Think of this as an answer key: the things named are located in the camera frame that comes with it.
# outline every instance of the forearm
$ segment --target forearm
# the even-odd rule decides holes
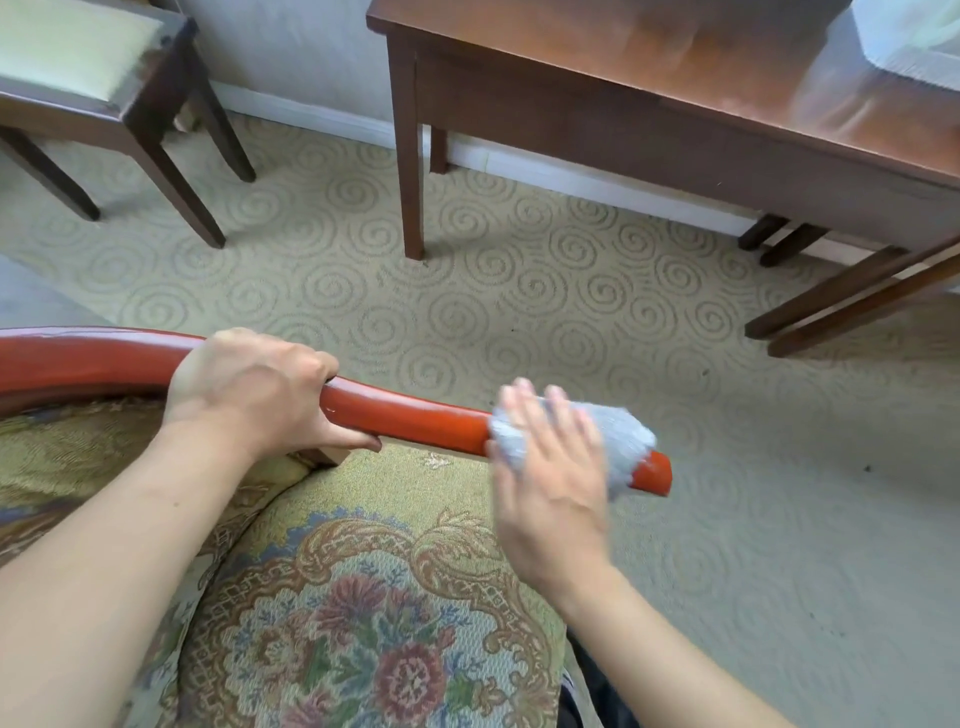
[[[697,649],[613,567],[558,608],[646,728],[783,728],[790,723]]]
[[[5,725],[110,725],[169,602],[251,465],[209,428],[164,428],[0,570]]]

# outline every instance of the person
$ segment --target person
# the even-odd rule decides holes
[[[6,728],[111,724],[184,572],[255,461],[298,449],[380,449],[317,406],[337,369],[328,353],[245,329],[219,332],[184,358],[143,454],[0,570]],[[501,391],[528,449],[523,472],[513,473],[488,444],[494,524],[517,576],[576,635],[588,681],[609,676],[611,687],[601,687],[622,695],[618,719],[647,728],[789,725],[613,566],[602,440],[560,389],[547,397],[554,421],[528,381]]]

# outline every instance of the red wooden armrest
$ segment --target red wooden armrest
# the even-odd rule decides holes
[[[0,329],[0,416],[72,400],[166,392],[197,336],[137,328]],[[337,376],[320,395],[337,425],[428,448],[484,455],[490,413],[390,392]],[[634,488],[666,496],[670,460],[654,452]]]

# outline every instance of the dark trousers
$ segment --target dark trousers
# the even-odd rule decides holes
[[[567,631],[567,638],[573,647],[573,656],[577,659],[577,665],[584,673],[584,681],[587,683],[587,692],[590,695],[590,702],[593,703],[593,709],[600,718],[604,728],[640,728],[634,715],[627,708],[626,704],[617,694],[610,680],[601,671],[593,658],[591,658],[583,646],[573,636],[572,632]],[[573,698],[566,692],[560,693],[560,710],[557,713],[557,728],[584,728],[583,721],[577,712],[577,707]]]

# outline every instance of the spiral pattern carpet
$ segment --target spiral pattern carpet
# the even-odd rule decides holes
[[[213,251],[131,160],[48,145],[84,222],[0,158],[0,254],[123,326],[247,326],[343,371],[489,407],[527,375],[628,406],[675,465],[613,507],[613,552],[687,635],[800,725],[960,715],[960,297],[794,360],[742,335],[835,268],[467,170],[426,179],[402,256],[394,154],[234,116],[259,180],[204,133],[169,145],[228,236]]]

